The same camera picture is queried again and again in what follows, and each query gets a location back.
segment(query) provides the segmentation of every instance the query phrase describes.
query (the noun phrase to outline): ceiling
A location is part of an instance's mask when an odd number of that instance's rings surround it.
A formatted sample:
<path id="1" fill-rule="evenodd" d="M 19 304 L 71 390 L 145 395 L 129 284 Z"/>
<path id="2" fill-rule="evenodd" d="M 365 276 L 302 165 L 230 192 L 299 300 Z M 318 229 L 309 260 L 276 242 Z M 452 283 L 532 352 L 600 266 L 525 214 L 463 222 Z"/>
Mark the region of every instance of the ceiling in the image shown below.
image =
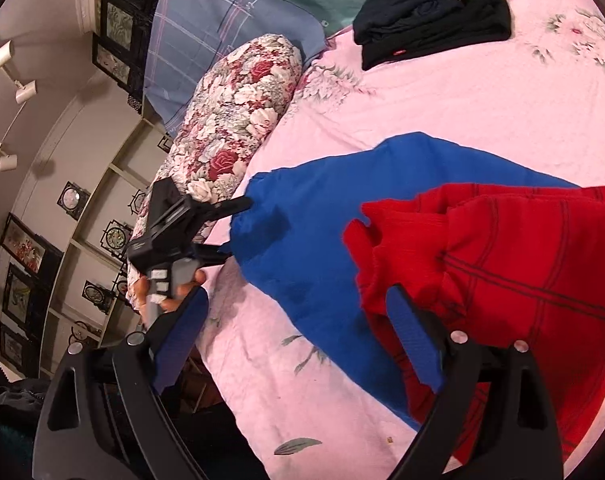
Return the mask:
<path id="1" fill-rule="evenodd" d="M 7 64 L 12 78 L 38 82 L 38 95 L 26 102 L 4 141 L 4 150 L 18 155 L 18 168 L 0 173 L 0 234 L 40 146 L 96 71 L 91 36 L 84 33 L 86 8 L 81 0 L 6 0 L 0 9 L 0 46 L 14 42 Z M 19 109 L 15 92 L 0 71 L 0 140 Z"/>

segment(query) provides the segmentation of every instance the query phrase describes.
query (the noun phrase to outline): blue cloth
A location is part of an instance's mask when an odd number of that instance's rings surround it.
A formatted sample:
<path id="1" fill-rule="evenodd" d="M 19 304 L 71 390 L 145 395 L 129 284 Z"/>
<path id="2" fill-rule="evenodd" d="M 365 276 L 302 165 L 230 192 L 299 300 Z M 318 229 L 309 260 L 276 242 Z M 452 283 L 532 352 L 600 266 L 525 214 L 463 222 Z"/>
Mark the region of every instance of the blue cloth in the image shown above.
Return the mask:
<path id="1" fill-rule="evenodd" d="M 310 62 L 325 48 L 322 25 L 284 0 L 159 0 L 151 28 L 144 92 L 175 137 L 202 76 L 263 34 L 282 34 Z"/>
<path id="2" fill-rule="evenodd" d="M 416 377 L 434 393 L 438 393 L 445 381 L 440 352 L 397 286 L 392 286 L 387 291 L 385 307 Z"/>
<path id="3" fill-rule="evenodd" d="M 398 367 L 369 329 L 356 265 L 342 242 L 363 202 L 410 200 L 447 182 L 569 187 L 504 158 L 422 133 L 373 150 L 259 173 L 254 201 L 231 221 L 231 249 L 248 282 L 274 298 L 295 327 L 354 382 L 413 428 Z"/>
<path id="4" fill-rule="evenodd" d="M 156 375 L 153 378 L 153 387 L 158 394 L 176 383 L 208 313 L 209 297 L 207 291 L 200 288 L 154 356 Z"/>

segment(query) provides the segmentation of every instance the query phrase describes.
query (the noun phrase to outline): silver screw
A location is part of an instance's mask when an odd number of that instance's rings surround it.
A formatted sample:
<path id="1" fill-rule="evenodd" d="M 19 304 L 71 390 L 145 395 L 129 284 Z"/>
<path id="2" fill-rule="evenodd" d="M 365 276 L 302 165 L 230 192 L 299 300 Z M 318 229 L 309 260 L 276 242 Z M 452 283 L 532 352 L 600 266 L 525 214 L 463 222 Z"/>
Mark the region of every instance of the silver screw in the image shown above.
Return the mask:
<path id="1" fill-rule="evenodd" d="M 458 343 L 459 345 L 465 344 L 469 340 L 469 336 L 462 330 L 454 330 L 449 337 L 454 343 Z"/>
<path id="2" fill-rule="evenodd" d="M 127 344 L 129 346 L 138 346 L 144 341 L 144 334 L 142 332 L 134 332 L 127 336 Z"/>
<path id="3" fill-rule="evenodd" d="M 67 348 L 67 352 L 69 352 L 71 355 L 79 354 L 82 352 L 82 343 L 79 343 L 78 341 L 71 343 L 69 348 Z"/>
<path id="4" fill-rule="evenodd" d="M 514 348 L 516 350 L 518 350 L 519 352 L 521 352 L 521 354 L 524 354 L 525 352 L 529 352 L 529 345 L 527 344 L 526 341 L 523 341 L 522 339 L 519 339 L 518 341 L 516 341 L 514 343 Z"/>

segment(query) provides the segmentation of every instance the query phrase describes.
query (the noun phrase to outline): floral pillow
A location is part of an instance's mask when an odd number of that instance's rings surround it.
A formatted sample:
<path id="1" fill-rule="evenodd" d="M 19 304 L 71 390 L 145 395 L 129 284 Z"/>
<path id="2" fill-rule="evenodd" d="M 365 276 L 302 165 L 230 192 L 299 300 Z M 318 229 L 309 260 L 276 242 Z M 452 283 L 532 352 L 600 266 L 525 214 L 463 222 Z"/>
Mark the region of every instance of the floral pillow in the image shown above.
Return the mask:
<path id="1" fill-rule="evenodd" d="M 300 52 L 287 38 L 266 34 L 238 47 L 200 80 L 185 120 L 154 181 L 172 177 L 200 202 L 231 198 L 251 157 L 282 117 L 300 79 Z M 149 195 L 133 237 L 147 226 Z M 194 241 L 207 238 L 208 222 Z M 129 265 L 130 294 L 140 274 Z"/>

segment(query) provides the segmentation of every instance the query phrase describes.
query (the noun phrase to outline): wall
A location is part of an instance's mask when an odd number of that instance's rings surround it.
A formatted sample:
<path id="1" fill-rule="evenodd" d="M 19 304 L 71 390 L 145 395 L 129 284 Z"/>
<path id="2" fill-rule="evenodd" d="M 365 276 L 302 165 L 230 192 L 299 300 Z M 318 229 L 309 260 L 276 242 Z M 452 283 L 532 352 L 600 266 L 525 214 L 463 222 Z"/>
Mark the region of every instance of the wall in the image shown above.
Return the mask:
<path id="1" fill-rule="evenodd" d="M 139 115 L 127 105 L 126 93 L 96 71 L 42 144 L 13 213 L 32 231 L 65 251 L 76 221 L 56 203 L 63 187 L 71 181 L 92 192 L 138 120 Z M 9 261 L 9 254 L 1 250 L 0 318 Z M 5 316 L 3 322 L 11 325 Z"/>
<path id="2" fill-rule="evenodd" d="M 140 122 L 140 116 L 126 103 L 126 93 L 102 72 L 96 72 L 57 121 L 23 182 L 12 212 L 33 232 L 68 253 L 52 306 L 73 320 L 102 328 L 105 314 L 82 297 L 84 284 L 88 280 L 111 289 L 118 273 L 90 254 L 68 247 L 70 239 L 75 231 L 74 240 L 100 249 L 103 231 L 111 220 L 133 227 L 136 215 L 129 205 L 137 191 L 151 183 L 166 156 L 157 147 L 161 138 L 159 131 Z M 129 182 L 108 170 L 125 141 L 126 150 L 117 161 L 117 169 L 126 172 Z M 135 181 L 140 184 L 134 186 L 131 182 Z M 92 194 L 79 230 L 77 222 L 57 205 L 67 182 Z M 1 314 L 10 260 L 6 251 L 0 251 L 0 321 L 16 331 L 11 320 Z M 135 321 L 126 311 L 110 321 L 110 327 L 118 327 L 116 332 L 125 331 Z M 49 316 L 43 343 L 44 354 L 49 357 L 46 367 L 60 360 L 70 335 L 68 320 Z"/>
<path id="3" fill-rule="evenodd" d="M 5 140 L 18 155 L 18 168 L 0 174 L 0 234 L 18 191 L 29 177 L 40 178 L 32 162 L 52 126 L 85 86 L 96 68 L 91 63 L 91 36 L 78 20 L 76 0 L 6 0 L 0 9 L 0 46 L 13 40 L 12 78 L 38 81 Z M 0 139 L 18 111 L 16 87 L 0 72 Z"/>

